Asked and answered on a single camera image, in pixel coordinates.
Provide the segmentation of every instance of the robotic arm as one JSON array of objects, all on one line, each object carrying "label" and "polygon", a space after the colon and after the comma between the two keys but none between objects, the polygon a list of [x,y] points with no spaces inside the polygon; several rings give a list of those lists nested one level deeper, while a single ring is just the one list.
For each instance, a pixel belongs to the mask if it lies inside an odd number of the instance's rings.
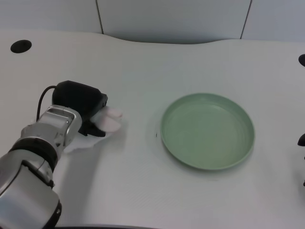
[{"label": "robotic arm", "polygon": [[61,203],[52,190],[52,174],[63,150],[77,132],[105,136],[90,123],[90,117],[107,102],[99,90],[62,82],[52,101],[54,105],[25,127],[11,150],[0,158],[0,229],[54,228]]}]

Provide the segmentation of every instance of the wall seam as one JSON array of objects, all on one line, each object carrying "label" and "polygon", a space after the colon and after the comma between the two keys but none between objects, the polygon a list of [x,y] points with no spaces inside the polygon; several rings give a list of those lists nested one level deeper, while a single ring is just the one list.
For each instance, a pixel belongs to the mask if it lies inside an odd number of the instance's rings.
[{"label": "wall seam", "polygon": [[98,15],[99,15],[99,21],[100,21],[101,31],[102,31],[102,34],[104,34],[103,25],[102,25],[102,20],[101,20],[101,15],[100,15],[99,4],[98,4],[97,0],[95,0],[95,4],[96,4],[97,13],[98,13]]},{"label": "wall seam", "polygon": [[243,34],[244,34],[244,28],[246,27],[246,23],[247,23],[247,20],[248,20],[248,16],[249,16],[251,5],[252,5],[252,0],[250,0],[250,5],[249,5],[249,8],[248,8],[246,19],[244,21],[244,26],[243,26],[242,34],[240,35],[240,39],[242,39]]}]

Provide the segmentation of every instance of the plate rim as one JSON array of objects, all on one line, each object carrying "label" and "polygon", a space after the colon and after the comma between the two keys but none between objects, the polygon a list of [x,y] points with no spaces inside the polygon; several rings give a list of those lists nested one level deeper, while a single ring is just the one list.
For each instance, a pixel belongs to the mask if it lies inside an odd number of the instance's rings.
[{"label": "plate rim", "polygon": [[[181,159],[179,159],[178,157],[176,157],[176,155],[174,155],[174,154],[170,151],[170,149],[168,148],[168,146],[167,146],[167,144],[166,144],[166,142],[165,142],[165,140],[164,140],[163,129],[162,129],[162,125],[163,125],[163,121],[164,121],[164,117],[165,117],[166,112],[168,111],[168,109],[169,109],[174,103],[178,102],[179,100],[181,100],[181,99],[183,99],[183,98],[185,98],[185,97],[188,97],[188,96],[194,96],[194,95],[198,95],[198,94],[199,94],[199,95],[203,95],[203,94],[204,94],[204,95],[214,95],[214,96],[216,95],[216,96],[218,96],[218,97],[227,99],[227,100],[231,101],[232,103],[234,103],[235,105],[237,105],[238,107],[240,107],[241,110],[243,110],[243,112],[248,116],[248,118],[249,118],[249,120],[250,120],[250,123],[251,123],[251,126],[252,126],[252,128],[253,128],[253,141],[252,141],[251,147],[250,147],[250,149],[248,150],[248,152],[247,152],[240,160],[238,160],[238,161],[236,161],[236,162],[234,162],[234,163],[232,163],[232,164],[230,164],[230,165],[228,165],[228,166],[223,166],[223,167],[218,167],[218,168],[202,168],[202,167],[197,167],[197,166],[191,165],[190,163],[187,163],[187,162],[182,161]],[[223,170],[223,169],[227,169],[227,168],[234,167],[234,166],[240,164],[241,162],[243,162],[243,161],[253,152],[254,143],[255,143],[255,137],[256,137],[256,134],[255,134],[255,133],[256,133],[256,132],[255,132],[255,127],[254,127],[253,121],[252,121],[250,115],[246,112],[246,110],[245,110],[243,107],[241,107],[238,103],[234,102],[233,100],[231,100],[231,99],[229,99],[229,98],[227,98],[227,97],[225,97],[225,96],[222,96],[222,95],[219,95],[219,94],[214,94],[214,93],[193,93],[193,94],[184,95],[184,96],[182,96],[182,97],[176,99],[175,101],[173,101],[172,103],[170,103],[170,104],[168,105],[168,107],[165,109],[165,111],[163,112],[162,118],[161,118],[161,122],[160,122],[160,134],[161,134],[161,139],[162,139],[162,142],[163,142],[163,144],[165,145],[166,149],[170,152],[170,154],[171,154],[174,158],[176,158],[179,162],[181,162],[181,163],[183,163],[183,164],[186,164],[186,165],[188,165],[188,166],[190,166],[190,167],[200,169],[200,170],[210,170],[210,171]]]}]

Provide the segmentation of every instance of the white wall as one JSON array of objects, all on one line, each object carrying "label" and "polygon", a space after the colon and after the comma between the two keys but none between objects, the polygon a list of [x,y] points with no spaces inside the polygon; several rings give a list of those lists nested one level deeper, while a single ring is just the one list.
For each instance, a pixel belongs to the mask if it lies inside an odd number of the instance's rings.
[{"label": "white wall", "polygon": [[250,0],[98,0],[104,34],[131,41],[240,38]]},{"label": "white wall", "polygon": [[0,0],[0,29],[101,33],[95,0]]},{"label": "white wall", "polygon": [[305,0],[253,0],[242,38],[305,42]]}]

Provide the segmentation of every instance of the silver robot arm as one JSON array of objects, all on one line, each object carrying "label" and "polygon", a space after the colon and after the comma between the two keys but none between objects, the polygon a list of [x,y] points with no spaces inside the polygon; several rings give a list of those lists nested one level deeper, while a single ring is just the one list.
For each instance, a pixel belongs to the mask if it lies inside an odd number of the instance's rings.
[{"label": "silver robot arm", "polygon": [[53,171],[81,124],[75,110],[52,105],[0,158],[0,228],[54,228],[61,203],[52,190]]}]

